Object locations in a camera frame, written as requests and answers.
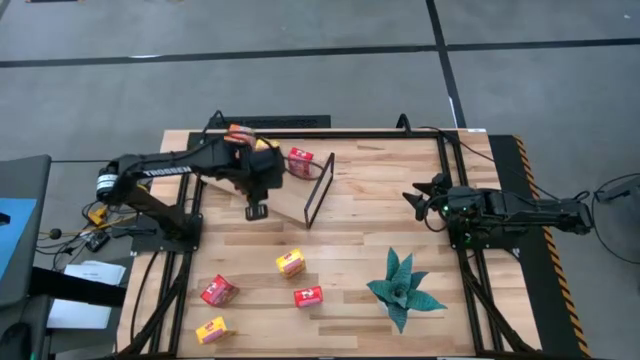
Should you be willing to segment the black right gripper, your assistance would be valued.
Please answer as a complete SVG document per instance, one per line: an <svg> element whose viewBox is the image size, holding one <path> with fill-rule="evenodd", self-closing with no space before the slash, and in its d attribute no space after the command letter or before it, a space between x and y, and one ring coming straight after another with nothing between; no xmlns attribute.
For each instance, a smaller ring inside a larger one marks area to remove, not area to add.
<svg viewBox="0 0 640 360"><path fill-rule="evenodd" d="M422 195L411 193L403 193L402 196L415 210L415 219L423 220L426 212L435 212L442 220L448 217L448 195L450 189L446 193L439 193L438 187L433 183L413 183L412 187L428 196L427 201Z"/></svg>

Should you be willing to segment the red Froot Loops cereal box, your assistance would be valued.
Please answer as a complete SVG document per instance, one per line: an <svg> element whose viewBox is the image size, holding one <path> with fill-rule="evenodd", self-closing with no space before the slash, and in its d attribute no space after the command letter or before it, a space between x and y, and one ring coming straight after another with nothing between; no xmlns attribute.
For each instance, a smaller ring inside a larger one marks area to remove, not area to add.
<svg viewBox="0 0 640 360"><path fill-rule="evenodd" d="M289 172L298 177L309 178L313 157L311 152L292 147L287 155Z"/></svg>
<svg viewBox="0 0 640 360"><path fill-rule="evenodd" d="M321 304L324 300L320 286L313 286L294 291L294 303L298 308Z"/></svg>
<svg viewBox="0 0 640 360"><path fill-rule="evenodd" d="M216 275L202 291L200 298L208 305L223 307L239 293L239 288L222 275Z"/></svg>

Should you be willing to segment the wooden shelf black end frames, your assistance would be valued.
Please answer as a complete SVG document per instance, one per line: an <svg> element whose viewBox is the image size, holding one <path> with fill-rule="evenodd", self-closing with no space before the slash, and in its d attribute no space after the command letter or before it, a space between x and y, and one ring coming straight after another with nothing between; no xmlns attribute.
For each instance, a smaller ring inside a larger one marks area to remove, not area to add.
<svg viewBox="0 0 640 360"><path fill-rule="evenodd" d="M313 226L319 209L334 178L335 154L318 155L316 153L311 164L311 180L299 179L285 170L283 174L283 186L279 189L268 190L268 198L265 200L268 206L268 218L258 220L282 218L290 222L310 229ZM202 180L214 190L220 190L231 196L230 208L240 211L239 219L245 219L246 195L234 188L229 180L215 180L213 177L202 177Z"/></svg>

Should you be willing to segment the green artificial plant white pot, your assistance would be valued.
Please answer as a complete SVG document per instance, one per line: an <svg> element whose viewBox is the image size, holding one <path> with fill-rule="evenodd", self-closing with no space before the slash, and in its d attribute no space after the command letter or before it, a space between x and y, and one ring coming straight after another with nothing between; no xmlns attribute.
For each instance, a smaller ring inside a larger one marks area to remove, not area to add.
<svg viewBox="0 0 640 360"><path fill-rule="evenodd" d="M403 333L411 310L431 312L445 310L446 305L427 292L419 290L425 271L413 272L413 254L403 261L394 248L390 247L386 259L386 273L383 280L372 280L367 287L384 304L387 315L399 333Z"/></svg>

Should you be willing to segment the black mat hazard striped edge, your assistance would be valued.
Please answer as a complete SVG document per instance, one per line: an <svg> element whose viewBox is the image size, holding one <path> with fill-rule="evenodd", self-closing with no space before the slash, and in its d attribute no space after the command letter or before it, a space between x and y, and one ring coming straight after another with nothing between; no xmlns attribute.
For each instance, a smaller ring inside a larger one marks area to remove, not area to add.
<svg viewBox="0 0 640 360"><path fill-rule="evenodd" d="M526 199L540 198L520 138L491 135L489 143L501 188ZM591 356L562 269L551 230L536 227L518 239L519 260L542 350L547 354Z"/></svg>

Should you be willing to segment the black power adapter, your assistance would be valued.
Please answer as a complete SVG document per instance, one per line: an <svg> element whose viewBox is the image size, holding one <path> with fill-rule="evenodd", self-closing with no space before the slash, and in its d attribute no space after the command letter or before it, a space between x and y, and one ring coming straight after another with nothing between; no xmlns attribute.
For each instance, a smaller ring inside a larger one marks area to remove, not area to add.
<svg viewBox="0 0 640 360"><path fill-rule="evenodd" d="M110 235L103 230L87 232L83 235L83 238L85 240L85 248L92 253L101 250L111 239Z"/></svg>

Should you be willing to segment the white paper sheet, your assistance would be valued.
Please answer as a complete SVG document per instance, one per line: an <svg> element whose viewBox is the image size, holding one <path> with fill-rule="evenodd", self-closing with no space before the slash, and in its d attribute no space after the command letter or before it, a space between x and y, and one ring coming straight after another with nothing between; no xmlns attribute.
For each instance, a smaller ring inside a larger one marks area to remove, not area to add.
<svg viewBox="0 0 640 360"><path fill-rule="evenodd" d="M81 264L68 264L64 274L107 285L119 285L125 271L122 265L89 260Z"/></svg>
<svg viewBox="0 0 640 360"><path fill-rule="evenodd" d="M102 330L107 327L110 315L110 307L55 299L47 328Z"/></svg>

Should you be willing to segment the black bar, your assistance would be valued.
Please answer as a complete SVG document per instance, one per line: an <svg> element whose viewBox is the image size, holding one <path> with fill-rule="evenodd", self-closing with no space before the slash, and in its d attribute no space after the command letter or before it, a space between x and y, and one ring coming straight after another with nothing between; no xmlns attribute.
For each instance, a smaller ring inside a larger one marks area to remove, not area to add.
<svg viewBox="0 0 640 360"><path fill-rule="evenodd" d="M126 289L34 267L29 294L47 295L54 299L98 306L121 307L126 297Z"/></svg>

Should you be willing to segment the dark grey cart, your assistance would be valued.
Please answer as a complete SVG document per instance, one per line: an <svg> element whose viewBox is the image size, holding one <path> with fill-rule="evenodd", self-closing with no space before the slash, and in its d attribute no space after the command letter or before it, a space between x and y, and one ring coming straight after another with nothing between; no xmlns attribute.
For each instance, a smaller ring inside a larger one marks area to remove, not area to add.
<svg viewBox="0 0 640 360"><path fill-rule="evenodd" d="M0 308L11 306L28 293L36 243L51 167L51 157L40 155L0 161L0 198L29 198L37 203L0 280ZM0 213L0 226L10 218Z"/></svg>

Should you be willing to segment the blue sheet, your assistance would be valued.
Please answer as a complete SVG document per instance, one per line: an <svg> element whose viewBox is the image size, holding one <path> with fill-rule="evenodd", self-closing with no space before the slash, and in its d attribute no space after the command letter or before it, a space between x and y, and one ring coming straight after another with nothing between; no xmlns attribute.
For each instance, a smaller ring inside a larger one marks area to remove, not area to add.
<svg viewBox="0 0 640 360"><path fill-rule="evenodd" d="M10 218L8 224L0 226L0 280L7 270L36 203L36 199L29 198L0 198L0 213Z"/></svg>

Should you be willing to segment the black aluminium table frame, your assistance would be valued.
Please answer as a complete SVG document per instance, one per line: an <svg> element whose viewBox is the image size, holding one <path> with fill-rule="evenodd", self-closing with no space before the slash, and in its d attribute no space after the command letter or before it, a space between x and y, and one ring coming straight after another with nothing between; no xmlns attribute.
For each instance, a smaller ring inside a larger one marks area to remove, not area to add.
<svg viewBox="0 0 640 360"><path fill-rule="evenodd" d="M440 219L416 221L402 196L446 168L464 168L473 186L497 187L486 134L465 131L461 138L467 148L455 152L428 130L284 131L284 148L335 154L333 182L310 229L282 218L241 221L240 211L230 208L231 196L205 183L198 199L204 232L184 311L168 311L156 348L180 358L472 354L457 255ZM390 247L403 258L413 254L414 268L428 273L421 289L447 306L411 312L403 333L367 287L384 276ZM276 259L295 248L306 269L285 278ZM239 288L223 307L200 298L218 274ZM322 288L323 302L296 307L294 291L313 286ZM196 329L218 316L235 334L199 344Z"/></svg>

